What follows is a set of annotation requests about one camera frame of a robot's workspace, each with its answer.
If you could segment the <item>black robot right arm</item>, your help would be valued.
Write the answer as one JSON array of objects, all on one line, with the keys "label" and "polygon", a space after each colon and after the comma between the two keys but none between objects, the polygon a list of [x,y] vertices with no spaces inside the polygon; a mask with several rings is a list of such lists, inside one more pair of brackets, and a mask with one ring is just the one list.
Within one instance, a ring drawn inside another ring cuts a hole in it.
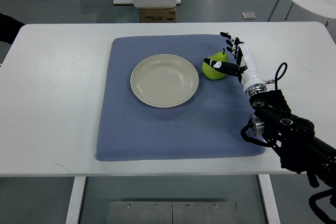
[{"label": "black robot right arm", "polygon": [[240,134],[246,142],[270,147],[280,157],[281,167],[301,174],[317,188],[323,181],[330,188],[309,198],[309,206],[324,223],[335,223],[317,201],[328,197],[335,205],[335,148],[315,136],[314,124],[291,113],[282,91],[257,93],[249,99],[255,110]]}]

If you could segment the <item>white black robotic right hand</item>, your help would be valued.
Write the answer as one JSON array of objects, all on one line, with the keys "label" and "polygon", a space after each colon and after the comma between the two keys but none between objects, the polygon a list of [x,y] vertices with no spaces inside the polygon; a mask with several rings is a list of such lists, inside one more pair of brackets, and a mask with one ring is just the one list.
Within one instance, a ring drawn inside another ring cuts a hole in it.
[{"label": "white black robotic right hand", "polygon": [[248,46],[229,33],[221,32],[220,35],[226,38],[227,47],[224,50],[229,51],[236,62],[229,63],[209,58],[205,58],[203,62],[219,73],[238,77],[248,97],[266,92],[266,83],[257,73],[257,67]]}]

